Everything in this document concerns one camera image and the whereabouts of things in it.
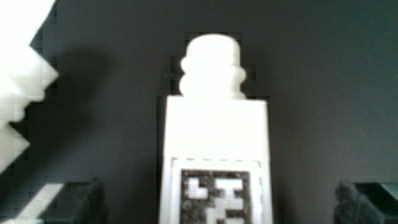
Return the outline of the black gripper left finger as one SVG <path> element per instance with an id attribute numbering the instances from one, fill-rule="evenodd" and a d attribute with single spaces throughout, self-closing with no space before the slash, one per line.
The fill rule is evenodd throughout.
<path id="1" fill-rule="evenodd" d="M 101 180 L 48 183 L 17 215 L 0 224 L 108 224 Z"/>

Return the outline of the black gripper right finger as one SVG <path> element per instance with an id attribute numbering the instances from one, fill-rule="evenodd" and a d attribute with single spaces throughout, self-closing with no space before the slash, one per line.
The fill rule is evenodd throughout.
<path id="1" fill-rule="evenodd" d="M 398 183 L 341 182 L 334 224 L 398 224 Z"/>

